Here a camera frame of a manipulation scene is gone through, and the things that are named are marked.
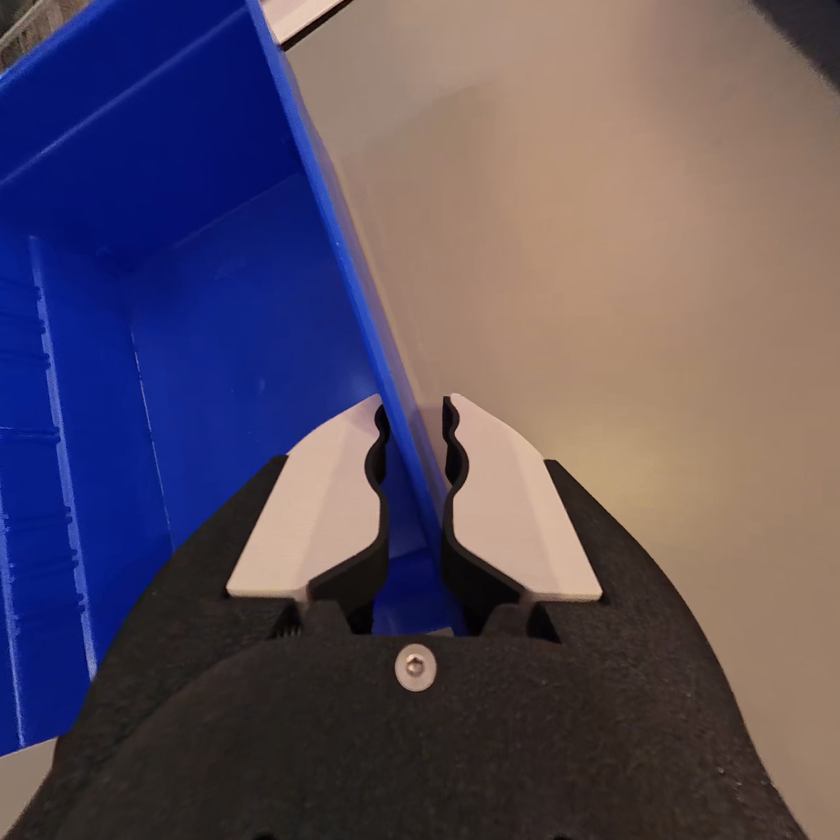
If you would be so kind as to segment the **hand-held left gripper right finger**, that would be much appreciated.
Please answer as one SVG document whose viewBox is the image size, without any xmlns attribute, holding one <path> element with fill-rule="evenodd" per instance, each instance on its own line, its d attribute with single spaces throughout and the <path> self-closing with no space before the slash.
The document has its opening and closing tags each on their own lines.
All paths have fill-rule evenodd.
<svg viewBox="0 0 840 840">
<path fill-rule="evenodd" d="M 444 397 L 440 571 L 478 635 L 499 606 L 604 596 L 541 453 L 467 397 Z"/>
</svg>

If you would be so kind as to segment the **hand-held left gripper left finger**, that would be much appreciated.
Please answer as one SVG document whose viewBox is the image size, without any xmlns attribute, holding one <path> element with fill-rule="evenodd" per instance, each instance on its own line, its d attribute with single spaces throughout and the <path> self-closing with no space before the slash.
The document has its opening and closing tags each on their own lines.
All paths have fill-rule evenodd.
<svg viewBox="0 0 840 840">
<path fill-rule="evenodd" d="M 382 398 L 330 418 L 287 455 L 225 592 L 336 602 L 350 629 L 372 635 L 374 602 L 389 571 L 389 504 L 383 483 L 391 434 Z"/>
</svg>

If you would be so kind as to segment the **large blue plastic bin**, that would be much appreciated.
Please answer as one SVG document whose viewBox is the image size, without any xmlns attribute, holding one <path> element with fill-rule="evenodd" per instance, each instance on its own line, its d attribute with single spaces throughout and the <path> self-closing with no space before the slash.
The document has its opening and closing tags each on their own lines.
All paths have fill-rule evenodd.
<svg viewBox="0 0 840 840">
<path fill-rule="evenodd" d="M 2 755 L 57 738 L 154 574 L 380 394 L 377 634 L 464 620 L 413 395 L 257 2 L 92 2 L 2 72 Z"/>
</svg>

